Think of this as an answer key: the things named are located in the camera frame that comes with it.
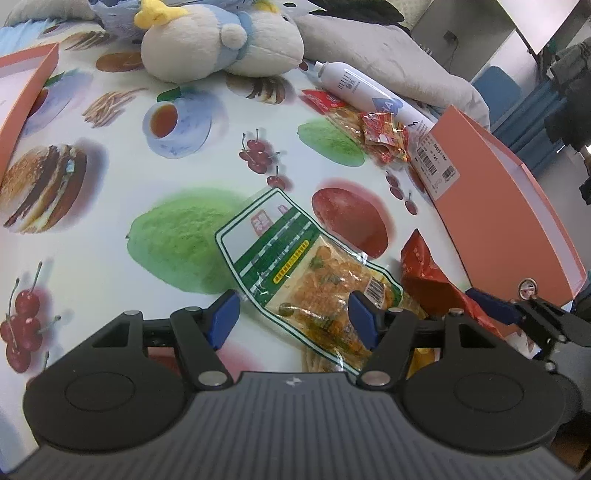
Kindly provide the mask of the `hanging dark clothes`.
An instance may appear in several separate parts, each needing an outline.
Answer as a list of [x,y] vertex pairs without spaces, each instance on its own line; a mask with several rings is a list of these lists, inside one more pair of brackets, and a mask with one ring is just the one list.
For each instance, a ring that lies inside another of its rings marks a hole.
[[579,187],[590,204],[590,38],[558,53],[551,65],[553,84],[564,103],[544,119],[552,143],[571,146],[584,159],[587,179]]

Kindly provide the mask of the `white blue plush duck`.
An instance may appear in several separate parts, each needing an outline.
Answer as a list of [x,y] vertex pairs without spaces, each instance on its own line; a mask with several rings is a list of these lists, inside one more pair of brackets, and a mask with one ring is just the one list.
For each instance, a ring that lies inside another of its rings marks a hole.
[[142,1],[134,25],[144,31],[140,53],[145,70],[169,83],[201,80],[219,71],[269,77],[304,59],[300,30],[273,1],[229,7]]

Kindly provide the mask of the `pink cardboard box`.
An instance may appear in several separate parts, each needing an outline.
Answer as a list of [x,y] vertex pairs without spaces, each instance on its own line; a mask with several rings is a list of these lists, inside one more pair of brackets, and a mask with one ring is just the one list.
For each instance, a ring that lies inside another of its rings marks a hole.
[[455,107],[412,158],[472,286],[506,301],[563,306],[587,281],[567,229],[528,167]]

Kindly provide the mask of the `fruit print bed sheet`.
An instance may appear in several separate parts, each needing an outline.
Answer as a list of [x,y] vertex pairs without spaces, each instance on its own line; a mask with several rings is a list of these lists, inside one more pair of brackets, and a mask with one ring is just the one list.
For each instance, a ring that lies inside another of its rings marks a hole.
[[59,62],[13,158],[79,150],[86,171],[58,223],[1,232],[1,297],[33,289],[43,342],[27,371],[1,367],[1,467],[36,448],[22,411],[28,381],[119,313],[161,318],[232,287],[215,231],[279,182],[322,226],[393,276],[420,231],[459,288],[470,280],[417,175],[383,166],[311,104],[301,70],[264,84],[218,74],[190,87],[154,80],[136,45],[93,22],[24,23],[4,52],[55,43]]

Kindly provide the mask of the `blue chair back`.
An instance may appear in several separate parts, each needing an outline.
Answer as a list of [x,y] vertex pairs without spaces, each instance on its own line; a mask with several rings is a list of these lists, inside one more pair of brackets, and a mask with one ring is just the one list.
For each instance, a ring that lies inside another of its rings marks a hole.
[[473,82],[489,108],[494,126],[521,98],[521,87],[500,67],[489,66]]

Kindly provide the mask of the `white spray bottle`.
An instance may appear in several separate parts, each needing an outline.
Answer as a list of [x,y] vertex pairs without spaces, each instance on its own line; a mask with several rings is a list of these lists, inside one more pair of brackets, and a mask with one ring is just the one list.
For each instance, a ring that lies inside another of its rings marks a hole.
[[325,90],[362,112],[391,113],[394,120],[419,137],[434,126],[431,119],[402,97],[349,64],[317,62],[315,73]]

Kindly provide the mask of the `grey blanket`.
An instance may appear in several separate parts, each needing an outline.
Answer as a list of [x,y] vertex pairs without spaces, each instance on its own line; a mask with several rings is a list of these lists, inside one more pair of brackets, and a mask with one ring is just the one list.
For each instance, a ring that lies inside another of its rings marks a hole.
[[[455,106],[485,128],[489,108],[467,80],[448,73],[400,27],[341,18],[290,13],[304,40],[304,57],[345,62],[392,92],[445,109]],[[88,1],[20,1],[8,26],[41,20],[98,22]]]

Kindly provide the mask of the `pink box lid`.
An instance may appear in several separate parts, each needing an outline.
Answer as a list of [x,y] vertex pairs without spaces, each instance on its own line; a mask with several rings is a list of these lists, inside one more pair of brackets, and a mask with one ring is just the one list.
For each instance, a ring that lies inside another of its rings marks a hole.
[[1,177],[5,174],[28,114],[58,63],[58,50],[58,45],[51,43],[1,58]]

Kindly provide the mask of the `blue curtain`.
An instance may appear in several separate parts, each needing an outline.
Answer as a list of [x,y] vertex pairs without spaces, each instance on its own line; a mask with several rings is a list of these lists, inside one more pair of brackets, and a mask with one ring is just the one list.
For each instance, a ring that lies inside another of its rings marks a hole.
[[493,134],[538,177],[564,148],[552,142],[544,120],[566,104],[566,98],[551,80],[539,84],[505,119]]

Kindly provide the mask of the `grey wall shelf unit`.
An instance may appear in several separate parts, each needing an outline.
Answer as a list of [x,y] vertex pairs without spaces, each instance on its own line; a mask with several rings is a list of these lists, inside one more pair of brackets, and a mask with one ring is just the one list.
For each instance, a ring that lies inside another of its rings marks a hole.
[[588,1],[434,1],[412,28],[450,73],[476,79],[490,65],[521,74],[565,46],[590,18]]

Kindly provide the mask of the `clear bag of red candies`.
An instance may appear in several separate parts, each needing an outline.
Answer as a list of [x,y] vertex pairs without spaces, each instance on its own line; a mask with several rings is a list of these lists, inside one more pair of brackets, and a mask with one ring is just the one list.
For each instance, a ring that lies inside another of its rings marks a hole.
[[428,195],[411,163],[417,136],[393,114],[362,112],[318,89],[302,90],[301,100],[321,115],[297,127],[304,145],[339,165],[359,167],[370,159],[387,173],[402,170],[422,196]]

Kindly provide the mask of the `green bordered snack bag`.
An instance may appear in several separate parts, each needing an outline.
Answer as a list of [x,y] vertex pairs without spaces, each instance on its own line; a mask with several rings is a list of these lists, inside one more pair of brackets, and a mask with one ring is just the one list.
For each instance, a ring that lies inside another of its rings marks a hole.
[[329,234],[280,189],[240,209],[214,241],[257,311],[352,373],[370,352],[349,320],[349,294],[360,291],[380,308],[403,299],[386,269]]

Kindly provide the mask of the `blue patterned plastic bag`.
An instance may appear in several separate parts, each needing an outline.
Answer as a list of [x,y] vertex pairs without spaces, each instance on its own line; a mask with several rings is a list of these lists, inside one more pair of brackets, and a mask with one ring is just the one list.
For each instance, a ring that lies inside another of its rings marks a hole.
[[142,39],[144,31],[134,24],[134,17],[140,10],[139,0],[89,0],[88,3],[107,32],[121,39]]

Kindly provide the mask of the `red snack packet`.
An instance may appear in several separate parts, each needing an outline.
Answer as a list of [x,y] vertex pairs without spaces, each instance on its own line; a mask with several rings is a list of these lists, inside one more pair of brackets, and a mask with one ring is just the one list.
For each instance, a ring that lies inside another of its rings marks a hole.
[[506,336],[500,322],[489,317],[479,304],[457,288],[437,265],[420,231],[416,229],[401,251],[402,285],[431,316],[444,316],[460,308],[497,337]]

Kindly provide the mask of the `black jacket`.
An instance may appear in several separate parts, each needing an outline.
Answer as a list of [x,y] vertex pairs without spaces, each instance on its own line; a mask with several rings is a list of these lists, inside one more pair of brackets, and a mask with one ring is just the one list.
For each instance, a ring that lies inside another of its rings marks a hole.
[[383,26],[403,26],[404,15],[386,0],[312,0],[318,6],[312,14]]

